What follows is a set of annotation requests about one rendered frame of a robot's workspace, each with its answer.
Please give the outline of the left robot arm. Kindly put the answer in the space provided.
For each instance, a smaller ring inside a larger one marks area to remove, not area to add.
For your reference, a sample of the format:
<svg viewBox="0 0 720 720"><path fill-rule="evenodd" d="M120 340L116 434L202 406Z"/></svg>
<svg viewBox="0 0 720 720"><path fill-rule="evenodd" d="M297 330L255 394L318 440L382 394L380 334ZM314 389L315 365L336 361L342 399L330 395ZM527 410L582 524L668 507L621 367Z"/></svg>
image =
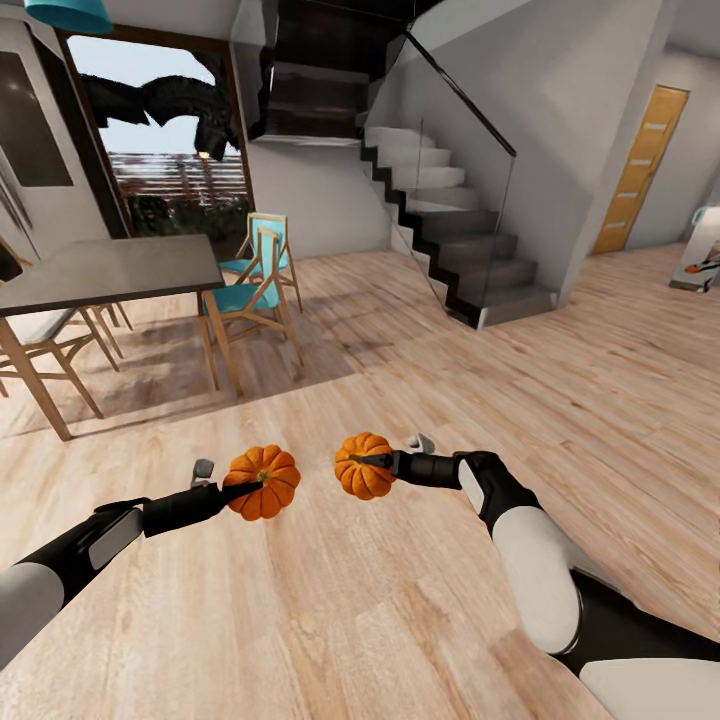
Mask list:
<svg viewBox="0 0 720 720"><path fill-rule="evenodd" d="M197 459L188 491L94 508L88 521L0 573L0 671L143 531L152 537L206 521L263 487L259 481L219 491L208 481L213 467Z"/></svg>

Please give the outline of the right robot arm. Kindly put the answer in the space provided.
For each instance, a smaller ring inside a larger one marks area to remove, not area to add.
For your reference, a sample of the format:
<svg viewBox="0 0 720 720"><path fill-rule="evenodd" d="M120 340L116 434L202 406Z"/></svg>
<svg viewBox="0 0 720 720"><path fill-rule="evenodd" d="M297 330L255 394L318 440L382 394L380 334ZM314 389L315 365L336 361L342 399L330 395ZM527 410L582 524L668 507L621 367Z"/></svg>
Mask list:
<svg viewBox="0 0 720 720"><path fill-rule="evenodd" d="M488 451L361 461L413 485L463 489L497 548L525 635L565 664L613 720L720 720L720 643L642 611Z"/></svg>

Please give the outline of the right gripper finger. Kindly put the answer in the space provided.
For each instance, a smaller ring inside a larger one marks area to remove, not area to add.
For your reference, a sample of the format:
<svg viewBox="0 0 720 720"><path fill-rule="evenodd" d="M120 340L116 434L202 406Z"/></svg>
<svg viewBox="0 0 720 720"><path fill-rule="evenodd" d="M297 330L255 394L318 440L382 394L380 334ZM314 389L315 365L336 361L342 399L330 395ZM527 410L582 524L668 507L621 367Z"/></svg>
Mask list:
<svg viewBox="0 0 720 720"><path fill-rule="evenodd" d="M379 453L379 455L367 455L361 459L367 465L375 465L383 469L389 469L393 462L393 453Z"/></svg>

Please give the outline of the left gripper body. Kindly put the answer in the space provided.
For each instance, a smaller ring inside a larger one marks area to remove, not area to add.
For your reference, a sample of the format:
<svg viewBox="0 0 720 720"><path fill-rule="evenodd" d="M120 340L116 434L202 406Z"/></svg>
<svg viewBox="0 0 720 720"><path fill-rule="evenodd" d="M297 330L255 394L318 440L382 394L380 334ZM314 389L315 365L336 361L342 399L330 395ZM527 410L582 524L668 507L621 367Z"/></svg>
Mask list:
<svg viewBox="0 0 720 720"><path fill-rule="evenodd" d="M171 529L200 523L221 512L217 482L169 495Z"/></svg>

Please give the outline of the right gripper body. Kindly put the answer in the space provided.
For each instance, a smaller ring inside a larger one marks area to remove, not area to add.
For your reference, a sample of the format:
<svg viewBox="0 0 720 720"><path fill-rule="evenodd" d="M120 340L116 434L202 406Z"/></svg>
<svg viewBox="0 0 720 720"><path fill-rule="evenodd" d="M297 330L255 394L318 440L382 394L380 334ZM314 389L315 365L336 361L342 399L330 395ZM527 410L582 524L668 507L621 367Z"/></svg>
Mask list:
<svg viewBox="0 0 720 720"><path fill-rule="evenodd" d="M437 455L417 455L393 450L391 476L413 485L437 487L434 478L434 464Z"/></svg>

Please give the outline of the pumpkin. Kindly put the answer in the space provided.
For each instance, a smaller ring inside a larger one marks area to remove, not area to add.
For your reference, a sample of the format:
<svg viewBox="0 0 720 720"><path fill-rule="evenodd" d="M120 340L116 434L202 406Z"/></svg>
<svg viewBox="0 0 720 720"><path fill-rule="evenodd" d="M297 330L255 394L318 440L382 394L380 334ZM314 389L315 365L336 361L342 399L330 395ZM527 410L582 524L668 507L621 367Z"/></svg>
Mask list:
<svg viewBox="0 0 720 720"><path fill-rule="evenodd" d="M335 477L341 482L349 495L368 501L375 497L384 497L391 490L391 483L397 478L391 476L391 469L367 465L361 459L367 455L391 453L387 440L380 435L360 433L343 441L335 453Z"/></svg>
<svg viewBox="0 0 720 720"><path fill-rule="evenodd" d="M227 503L245 521L256 521L261 517L273 519L281 507L289 506L300 480L294 457L278 445L268 445L252 447L234 459L222 486L263 482L260 489Z"/></svg>

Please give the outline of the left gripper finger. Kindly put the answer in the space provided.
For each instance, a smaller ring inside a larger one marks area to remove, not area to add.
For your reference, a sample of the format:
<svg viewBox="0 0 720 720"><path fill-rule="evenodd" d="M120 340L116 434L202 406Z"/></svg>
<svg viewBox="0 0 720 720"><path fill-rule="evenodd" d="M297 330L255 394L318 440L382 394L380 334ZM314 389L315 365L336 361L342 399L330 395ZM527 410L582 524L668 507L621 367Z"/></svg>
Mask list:
<svg viewBox="0 0 720 720"><path fill-rule="evenodd" d="M243 497L263 487L263 482L245 483L240 485L230 485L229 487L223 487L222 491L218 492L220 508L223 509L229 501L234 501L239 497Z"/></svg>

